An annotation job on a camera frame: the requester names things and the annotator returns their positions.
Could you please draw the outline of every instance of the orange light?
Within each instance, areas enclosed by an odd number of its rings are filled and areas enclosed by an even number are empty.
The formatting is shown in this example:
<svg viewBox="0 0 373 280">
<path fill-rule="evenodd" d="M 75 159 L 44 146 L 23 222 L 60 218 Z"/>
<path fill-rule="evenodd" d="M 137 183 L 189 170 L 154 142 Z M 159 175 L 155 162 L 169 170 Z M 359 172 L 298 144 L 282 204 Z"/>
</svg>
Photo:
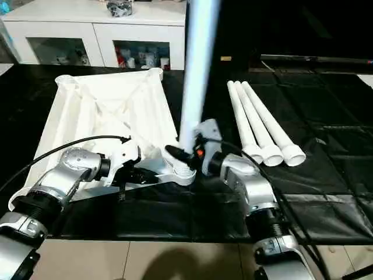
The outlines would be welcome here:
<svg viewBox="0 0 373 280">
<path fill-rule="evenodd" d="M 203 150 L 197 150 L 197 155 L 199 157 L 202 157 L 203 156 Z"/>
</svg>

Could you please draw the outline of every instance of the black tablecloth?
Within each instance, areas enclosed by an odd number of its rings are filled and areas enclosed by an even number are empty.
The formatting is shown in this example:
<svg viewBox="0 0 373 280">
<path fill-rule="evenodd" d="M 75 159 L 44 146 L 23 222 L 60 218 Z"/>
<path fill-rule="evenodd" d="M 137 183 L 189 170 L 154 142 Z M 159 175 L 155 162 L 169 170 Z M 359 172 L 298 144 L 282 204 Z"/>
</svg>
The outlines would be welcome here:
<svg viewBox="0 0 373 280">
<path fill-rule="evenodd" d="M 0 77 L 0 183 L 29 162 L 38 145 L 62 74 L 121 72 L 118 68 L 16 65 Z M 163 87 L 177 130 L 182 71 L 164 73 Z M 266 167 L 313 241 L 373 244 L 373 90 L 354 75 L 220 73 L 209 82 L 203 119 L 215 118 L 237 145 L 226 82 L 249 81 L 295 143 L 301 166 Z M 25 180 L 1 192 L 0 214 Z M 217 178 L 182 187 L 162 184 L 69 204 L 53 237 L 64 239 L 249 242 L 238 198 Z"/>
</svg>

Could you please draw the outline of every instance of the glass cabinet door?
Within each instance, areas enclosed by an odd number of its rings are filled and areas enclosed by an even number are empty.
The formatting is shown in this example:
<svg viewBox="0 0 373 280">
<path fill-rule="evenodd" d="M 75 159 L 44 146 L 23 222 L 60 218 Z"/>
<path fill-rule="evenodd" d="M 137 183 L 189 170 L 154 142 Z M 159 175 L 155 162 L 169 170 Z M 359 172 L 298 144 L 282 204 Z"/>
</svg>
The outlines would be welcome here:
<svg viewBox="0 0 373 280">
<path fill-rule="evenodd" d="M 27 38 L 40 64 L 90 66 L 79 38 Z"/>
<path fill-rule="evenodd" d="M 107 67 L 184 70 L 184 26 L 94 23 Z"/>
<path fill-rule="evenodd" d="M 118 67 L 170 70 L 170 43 L 113 41 Z"/>
<path fill-rule="evenodd" d="M 4 21 L 23 64 L 104 66 L 91 23 Z"/>
</svg>

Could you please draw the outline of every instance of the white cabinet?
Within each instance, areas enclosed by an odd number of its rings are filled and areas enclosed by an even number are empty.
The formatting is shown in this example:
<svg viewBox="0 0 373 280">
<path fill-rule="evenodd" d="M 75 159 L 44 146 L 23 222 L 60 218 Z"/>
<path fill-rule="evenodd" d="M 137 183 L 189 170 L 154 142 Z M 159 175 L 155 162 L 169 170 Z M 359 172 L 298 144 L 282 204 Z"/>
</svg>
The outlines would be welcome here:
<svg viewBox="0 0 373 280">
<path fill-rule="evenodd" d="M 90 23 L 4 22 L 24 64 L 104 66 Z"/>
<path fill-rule="evenodd" d="M 20 63 L 184 69 L 185 10 L 135 2 L 115 18 L 97 0 L 35 0 L 1 20 Z"/>
<path fill-rule="evenodd" d="M 94 30 L 107 67 L 118 67 L 131 57 L 136 67 L 160 67 L 166 59 L 171 69 L 184 69 L 184 27 L 94 24 Z"/>
</svg>

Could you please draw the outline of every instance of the tile floor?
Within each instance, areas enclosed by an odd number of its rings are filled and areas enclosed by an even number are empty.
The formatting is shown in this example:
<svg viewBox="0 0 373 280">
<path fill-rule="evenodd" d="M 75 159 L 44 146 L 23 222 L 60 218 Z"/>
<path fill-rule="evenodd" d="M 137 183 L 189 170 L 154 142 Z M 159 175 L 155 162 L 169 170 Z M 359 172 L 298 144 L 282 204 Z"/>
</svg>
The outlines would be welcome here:
<svg viewBox="0 0 373 280">
<path fill-rule="evenodd" d="M 370 246 L 319 249 L 333 279 L 373 263 Z M 249 244 L 47 240 L 40 253 L 32 280 L 252 280 L 255 270 Z"/>
</svg>

